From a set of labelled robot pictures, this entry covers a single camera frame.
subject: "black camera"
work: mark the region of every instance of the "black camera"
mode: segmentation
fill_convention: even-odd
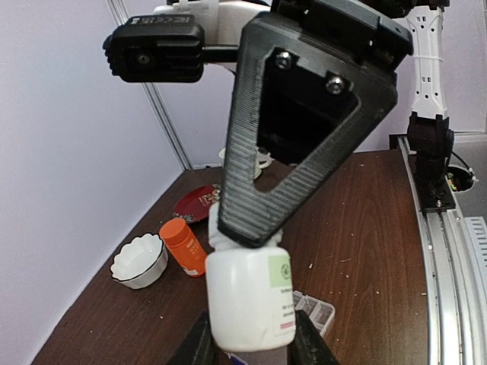
[[[112,74],[126,82],[196,82],[205,31],[191,14],[131,17],[103,43]]]

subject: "screw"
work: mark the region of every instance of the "screw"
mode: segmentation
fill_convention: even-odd
[[[326,90],[332,95],[340,95],[345,90],[345,83],[339,76],[333,76],[326,83]]]
[[[281,52],[275,57],[275,65],[284,71],[287,71],[292,66],[292,57],[289,52]]]

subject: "clear plastic box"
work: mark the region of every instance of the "clear plastic box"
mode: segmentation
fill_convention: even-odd
[[[322,300],[315,299],[309,295],[303,295],[300,291],[293,292],[294,310],[302,309],[311,319],[311,322],[320,331],[323,337],[329,325],[335,318],[335,307]]]

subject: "camera lens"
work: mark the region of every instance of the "camera lens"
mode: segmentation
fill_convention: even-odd
[[[149,63],[151,63],[151,57],[149,57],[148,55],[146,55],[145,53],[139,53],[135,59],[137,60],[137,62],[140,64],[140,65],[148,65]]]
[[[148,49],[130,49],[126,53],[127,65],[132,72],[148,72],[157,67],[158,61]]]

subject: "orange cap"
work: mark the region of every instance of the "orange cap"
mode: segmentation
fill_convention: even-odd
[[[184,243],[190,234],[191,229],[182,218],[171,219],[159,230],[159,236],[166,243],[167,247],[179,246]]]

